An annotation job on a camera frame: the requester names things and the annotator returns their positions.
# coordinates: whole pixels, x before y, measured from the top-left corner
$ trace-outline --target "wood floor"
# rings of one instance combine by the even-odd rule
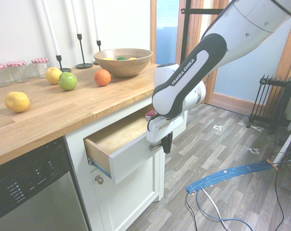
[[[185,187],[219,170],[256,163],[272,152],[275,136],[258,124],[246,128],[247,121],[246,116],[205,104],[192,108],[186,131],[173,141],[172,152],[166,155],[163,199],[153,202],[128,230],[194,231],[192,216],[184,204]],[[277,133],[280,139],[287,136],[282,128]],[[235,177],[205,190],[223,218],[243,219],[254,231],[274,231],[282,218],[274,190],[276,172],[273,169]],[[285,215],[278,230],[291,231],[291,173],[285,166],[278,175],[278,196]],[[203,193],[199,198],[204,210],[217,216]],[[201,214],[194,196],[188,195],[188,203],[195,212],[198,231],[224,230],[220,222]],[[241,222],[225,223],[232,231],[249,231]]]

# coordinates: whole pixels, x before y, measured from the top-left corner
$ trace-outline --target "white cabinet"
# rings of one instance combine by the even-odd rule
[[[151,103],[148,96],[65,135],[93,231],[124,231],[163,197],[165,153],[150,151],[145,137]],[[173,137],[185,130],[186,117]]]
[[[124,231],[159,196],[159,152],[117,185],[99,169],[91,176],[104,231]]]

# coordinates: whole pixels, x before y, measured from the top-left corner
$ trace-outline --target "fruit bowl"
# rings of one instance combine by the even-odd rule
[[[134,48],[110,49],[94,54],[97,63],[116,77],[131,77],[141,72],[151,60],[152,51]]]

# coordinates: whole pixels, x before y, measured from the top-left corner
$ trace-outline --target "stainless steel dishwasher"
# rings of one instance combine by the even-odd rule
[[[0,166],[0,231],[90,231],[63,138]]]

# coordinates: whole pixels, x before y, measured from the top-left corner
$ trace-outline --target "franka emika robot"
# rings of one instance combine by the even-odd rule
[[[232,0],[180,66],[159,65],[152,96],[156,114],[146,134],[152,147],[163,146],[169,153],[172,131],[184,123],[184,111],[204,100],[202,79],[256,49],[290,17],[291,0]]]

